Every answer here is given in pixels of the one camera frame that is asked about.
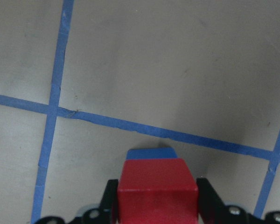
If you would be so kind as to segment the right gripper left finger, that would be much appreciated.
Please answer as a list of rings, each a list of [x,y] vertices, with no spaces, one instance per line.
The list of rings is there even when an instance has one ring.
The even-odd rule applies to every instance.
[[[108,180],[99,209],[101,211],[102,223],[103,224],[116,224],[118,221],[118,196],[117,188],[119,181],[118,179]]]

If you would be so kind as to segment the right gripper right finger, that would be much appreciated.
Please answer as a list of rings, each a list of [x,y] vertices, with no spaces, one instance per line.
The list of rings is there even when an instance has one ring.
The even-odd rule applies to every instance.
[[[204,224],[222,224],[225,204],[206,178],[197,178],[199,190],[198,214]]]

